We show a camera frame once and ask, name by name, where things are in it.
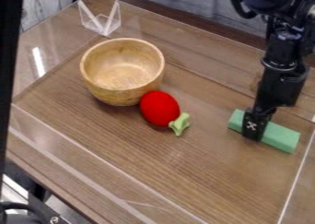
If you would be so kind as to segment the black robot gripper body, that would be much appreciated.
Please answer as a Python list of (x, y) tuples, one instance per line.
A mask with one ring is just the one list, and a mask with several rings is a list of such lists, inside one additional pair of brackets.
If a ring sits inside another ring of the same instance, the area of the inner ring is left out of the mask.
[(268, 117), (277, 107), (293, 107), (305, 84), (308, 67), (296, 66), (289, 71), (264, 67), (250, 113)]

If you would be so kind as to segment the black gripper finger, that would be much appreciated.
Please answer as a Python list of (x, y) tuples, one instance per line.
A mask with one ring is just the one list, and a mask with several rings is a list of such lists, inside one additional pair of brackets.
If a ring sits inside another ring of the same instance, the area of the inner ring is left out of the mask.
[(270, 113), (254, 112), (250, 108), (246, 108), (241, 123), (242, 136), (253, 141), (260, 141), (270, 118)]

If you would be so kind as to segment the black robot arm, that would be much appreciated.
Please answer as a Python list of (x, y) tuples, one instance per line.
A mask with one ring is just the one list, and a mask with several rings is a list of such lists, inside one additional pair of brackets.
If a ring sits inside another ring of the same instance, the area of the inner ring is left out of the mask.
[(253, 106), (244, 111), (242, 136), (261, 140), (276, 109), (292, 107), (306, 81), (302, 59), (315, 49), (315, 0), (229, 0), (241, 18), (266, 18), (264, 67)]

